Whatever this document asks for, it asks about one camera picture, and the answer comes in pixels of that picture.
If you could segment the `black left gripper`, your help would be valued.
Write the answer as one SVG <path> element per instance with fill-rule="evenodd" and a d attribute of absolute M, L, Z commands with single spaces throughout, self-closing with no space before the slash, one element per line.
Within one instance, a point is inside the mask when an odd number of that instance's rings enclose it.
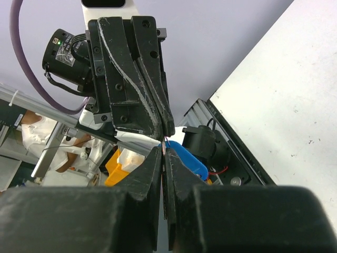
<path fill-rule="evenodd" d="M 160 32 L 152 16 L 101 17 L 87 32 L 97 111 L 117 131 L 161 140 L 174 134 L 161 58 Z"/>

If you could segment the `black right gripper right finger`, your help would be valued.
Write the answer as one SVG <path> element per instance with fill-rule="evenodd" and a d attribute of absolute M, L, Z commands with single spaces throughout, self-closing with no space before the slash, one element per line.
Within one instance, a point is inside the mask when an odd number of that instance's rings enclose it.
<path fill-rule="evenodd" d="M 173 149 L 164 158 L 171 251 L 336 252 L 332 226 L 309 189 L 211 186 Z"/>

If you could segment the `blue key tag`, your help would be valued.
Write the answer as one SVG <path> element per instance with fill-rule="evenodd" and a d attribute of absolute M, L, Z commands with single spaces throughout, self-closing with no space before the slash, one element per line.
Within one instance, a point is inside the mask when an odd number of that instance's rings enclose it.
<path fill-rule="evenodd" d="M 167 148 L 173 149 L 182 163 L 195 175 L 199 176 L 203 181 L 207 180 L 209 176 L 207 167 L 193 154 L 191 154 L 190 151 L 188 151 L 178 142 L 172 140 L 165 141 L 165 146 Z"/>

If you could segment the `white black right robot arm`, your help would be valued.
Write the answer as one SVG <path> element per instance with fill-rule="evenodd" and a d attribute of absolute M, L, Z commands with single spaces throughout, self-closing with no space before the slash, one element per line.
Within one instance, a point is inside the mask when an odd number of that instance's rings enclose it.
<path fill-rule="evenodd" d="M 153 148 L 113 187 L 32 187 L 1 197 L 1 252 L 153 252 L 159 201 L 173 252 L 336 252 L 314 194 L 301 187 L 208 185 L 229 145 L 207 126 Z"/>

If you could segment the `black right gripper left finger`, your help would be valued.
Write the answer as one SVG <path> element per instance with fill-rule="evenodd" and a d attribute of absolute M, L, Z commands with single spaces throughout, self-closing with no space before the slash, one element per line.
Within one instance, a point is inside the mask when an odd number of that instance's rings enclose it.
<path fill-rule="evenodd" d="M 1 252 L 153 252 L 162 149 L 113 187 L 19 187 L 1 197 Z"/>

